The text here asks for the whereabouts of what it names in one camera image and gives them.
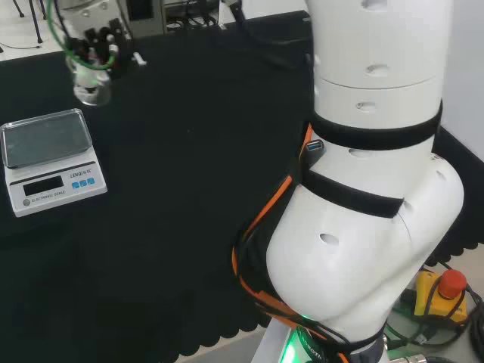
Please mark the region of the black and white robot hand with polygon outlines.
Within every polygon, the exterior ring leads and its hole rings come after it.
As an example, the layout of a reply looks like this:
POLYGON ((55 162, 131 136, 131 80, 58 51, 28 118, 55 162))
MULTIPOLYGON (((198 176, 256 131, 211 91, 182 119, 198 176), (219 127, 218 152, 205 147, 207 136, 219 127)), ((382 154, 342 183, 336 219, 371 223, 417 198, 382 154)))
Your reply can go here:
POLYGON ((106 82, 147 65, 120 1, 52 1, 49 9, 60 21, 60 45, 79 83, 106 82))

